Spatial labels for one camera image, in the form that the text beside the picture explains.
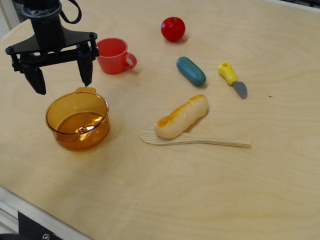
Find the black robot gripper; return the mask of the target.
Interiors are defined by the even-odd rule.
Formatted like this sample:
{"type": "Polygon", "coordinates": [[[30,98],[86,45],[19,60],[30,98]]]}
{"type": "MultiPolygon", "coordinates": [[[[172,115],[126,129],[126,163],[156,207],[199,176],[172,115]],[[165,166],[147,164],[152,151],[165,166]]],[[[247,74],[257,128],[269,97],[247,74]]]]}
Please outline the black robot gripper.
{"type": "Polygon", "coordinates": [[[99,55],[95,32],[72,31],[62,25],[77,24],[82,18],[78,3],[77,17],[69,20],[59,0],[24,0],[21,11],[30,20],[33,36],[11,45],[5,52],[11,56],[14,71],[24,73],[36,93],[45,95],[46,84],[41,67],[76,61],[80,77],[87,87],[92,83],[93,61],[99,55]]]}

